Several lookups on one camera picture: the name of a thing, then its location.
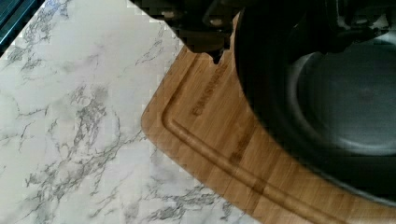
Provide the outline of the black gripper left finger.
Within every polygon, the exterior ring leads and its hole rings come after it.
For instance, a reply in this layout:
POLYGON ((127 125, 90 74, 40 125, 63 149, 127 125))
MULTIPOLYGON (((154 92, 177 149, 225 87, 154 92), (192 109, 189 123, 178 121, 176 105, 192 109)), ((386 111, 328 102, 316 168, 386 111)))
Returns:
POLYGON ((152 19, 164 21, 193 53, 218 64, 231 46, 234 17, 246 0, 130 0, 152 19))

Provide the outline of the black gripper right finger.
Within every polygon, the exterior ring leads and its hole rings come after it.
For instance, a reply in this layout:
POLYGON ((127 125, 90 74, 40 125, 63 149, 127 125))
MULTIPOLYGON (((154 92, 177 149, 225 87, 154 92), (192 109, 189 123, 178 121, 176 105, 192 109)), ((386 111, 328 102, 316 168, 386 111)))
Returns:
POLYGON ((324 51, 341 52, 394 30, 395 6, 395 0, 324 0, 324 51))

